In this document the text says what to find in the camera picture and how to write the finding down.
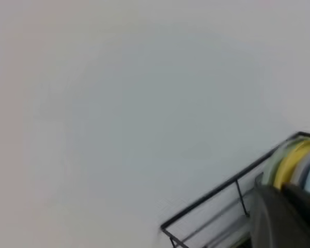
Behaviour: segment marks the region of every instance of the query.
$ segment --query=dish rack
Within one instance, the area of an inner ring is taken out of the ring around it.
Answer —
[[[178,248],[178,247],[182,247],[182,248],[190,248],[186,245],[186,242],[188,240],[190,240],[192,237],[194,237],[197,233],[199,233],[200,231],[202,231],[204,228],[206,228],[207,226],[211,225],[212,221],[208,221],[206,222],[204,225],[200,226],[197,230],[193,231],[191,234],[187,235],[187,237],[183,238],[183,239],[178,239],[175,235],[173,235],[171,232],[169,232],[167,229],[172,226],[174,223],[176,223],[178,220],[184,218],[187,214],[189,214],[191,211],[197,209],[199,206],[201,206],[202,204],[204,204],[205,202],[213,199],[215,196],[217,196],[218,194],[220,194],[223,190],[225,190],[226,188],[228,188],[231,185],[235,185],[237,190],[238,190],[238,194],[239,194],[239,198],[236,201],[233,201],[231,204],[229,205],[235,205],[240,203],[244,212],[244,216],[245,218],[249,219],[250,214],[249,211],[246,208],[246,204],[244,201],[244,196],[246,196],[248,193],[250,193],[251,190],[249,190],[248,192],[245,192],[244,194],[242,194],[241,192],[241,188],[240,188],[240,184],[239,184],[239,180],[247,175],[248,173],[250,173],[252,170],[254,170],[255,168],[257,168],[259,165],[261,165],[265,160],[267,160],[268,158],[270,158],[273,153],[278,149],[279,146],[281,146],[283,143],[287,142],[288,140],[293,140],[299,136],[302,137],[309,137],[310,138],[310,133],[307,132],[297,132],[294,133],[293,135],[291,135],[289,138],[287,138],[286,140],[282,141],[281,143],[279,143],[275,148],[271,149],[270,151],[268,151],[266,154],[264,154],[262,157],[260,157],[259,159],[257,159],[256,161],[254,161],[253,163],[251,163],[249,166],[247,166],[245,169],[241,170],[240,172],[236,173],[234,176],[230,177],[228,180],[224,181],[223,183],[221,183],[220,185],[218,185],[217,187],[215,187],[213,190],[211,190],[210,192],[208,192],[207,194],[203,195],[202,197],[200,197],[199,199],[197,199],[196,201],[194,201],[193,203],[191,203],[189,206],[185,207],[184,209],[180,210],[178,213],[176,213],[174,216],[172,216],[170,219],[168,219],[167,221],[165,221],[161,226],[160,226],[160,230],[166,234],[170,241],[171,244],[173,246],[173,248]],[[261,179],[261,175],[256,176],[255,178],[255,186],[257,186],[260,183],[260,179]],[[244,246],[245,243],[250,243],[250,239],[246,239],[245,242],[243,242],[242,244],[240,244],[239,246],[235,246],[235,247],[251,247],[251,246]]]

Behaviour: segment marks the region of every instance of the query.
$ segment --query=white wall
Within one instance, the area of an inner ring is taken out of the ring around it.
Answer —
[[[0,1],[0,247],[169,247],[296,130],[310,1]]]

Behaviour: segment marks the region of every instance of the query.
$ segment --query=wire rack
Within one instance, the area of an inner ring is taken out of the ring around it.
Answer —
[[[246,204],[244,201],[244,197],[246,197],[247,195],[249,195],[252,191],[248,190],[246,191],[244,194],[241,192],[241,188],[240,188],[240,184],[239,184],[239,180],[245,176],[246,174],[250,173],[252,170],[254,170],[255,168],[257,168],[259,165],[261,165],[265,160],[267,160],[268,158],[270,158],[273,153],[278,149],[278,147],[283,144],[284,142],[288,141],[288,140],[293,140],[299,136],[302,137],[309,137],[310,138],[310,133],[307,132],[297,132],[293,135],[291,135],[289,138],[287,138],[286,140],[282,141],[281,143],[279,143],[275,148],[271,149],[270,151],[268,151],[266,154],[264,154],[262,157],[260,157],[259,159],[257,159],[256,161],[254,161],[253,163],[251,163],[249,166],[247,166],[245,169],[241,170],[240,172],[236,173],[234,176],[230,177],[228,180],[224,181],[223,183],[221,183],[220,185],[218,185],[217,187],[215,187],[213,190],[211,190],[209,193],[205,194],[204,196],[200,197],[199,199],[197,199],[195,202],[191,203],[189,206],[185,207],[184,209],[180,210],[178,213],[176,213],[174,216],[172,216],[170,219],[168,219],[167,221],[165,221],[161,226],[160,226],[160,230],[165,233],[170,241],[171,244],[173,246],[173,248],[178,248],[178,247],[182,247],[182,248],[190,248],[186,245],[186,242],[188,240],[190,240],[192,237],[194,237],[197,233],[199,233],[200,231],[202,231],[204,228],[206,228],[207,226],[211,225],[213,223],[213,221],[215,219],[218,219],[220,216],[223,215],[224,212],[228,211],[228,209],[230,209],[233,205],[236,204],[241,204],[241,207],[243,209],[244,212],[244,217],[246,219],[249,219],[250,214],[249,211],[247,211],[246,208]],[[259,181],[260,176],[256,177],[255,179],[255,184],[257,184],[257,182]],[[202,226],[200,226],[199,228],[197,228],[197,230],[194,230],[193,232],[191,232],[189,235],[187,235],[185,238],[183,239],[178,239],[175,235],[173,235],[172,233],[170,233],[167,229],[172,226],[173,224],[175,224],[178,220],[184,218],[187,214],[189,214],[191,211],[197,209],[200,205],[204,204],[207,201],[210,201],[212,198],[214,198],[214,196],[220,194],[224,189],[228,188],[231,185],[235,185],[239,194],[239,198],[235,201],[233,201],[231,204],[229,204],[228,206],[226,206],[225,208],[221,209],[221,211],[218,212],[218,214],[216,214],[215,216],[213,216],[210,220],[208,220],[205,224],[203,224]],[[245,242],[243,242],[242,244],[240,244],[239,246],[235,246],[235,247],[251,247],[251,242],[250,239],[246,239]]]

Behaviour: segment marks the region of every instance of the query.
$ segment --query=rack leg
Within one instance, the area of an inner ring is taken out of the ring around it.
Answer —
[[[246,215],[246,217],[249,218],[250,215],[249,215],[249,213],[246,210],[246,206],[244,204],[244,200],[243,200],[243,197],[242,197],[242,194],[241,194],[241,190],[240,190],[240,186],[239,186],[238,180],[236,180],[236,185],[237,185],[237,189],[238,189],[238,192],[239,192],[240,202],[241,202],[241,205],[242,205],[242,208],[243,208],[243,211],[244,211],[244,215]]]
[[[175,245],[175,243],[174,243],[174,240],[173,240],[172,238],[170,238],[170,241],[171,241],[172,247],[173,247],[173,248],[176,248],[176,245]]]

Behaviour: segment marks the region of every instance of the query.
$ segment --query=yellow plate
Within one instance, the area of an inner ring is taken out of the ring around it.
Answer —
[[[310,141],[299,143],[286,158],[282,160],[274,179],[274,186],[281,188],[284,182],[289,182],[296,165],[310,152]]]

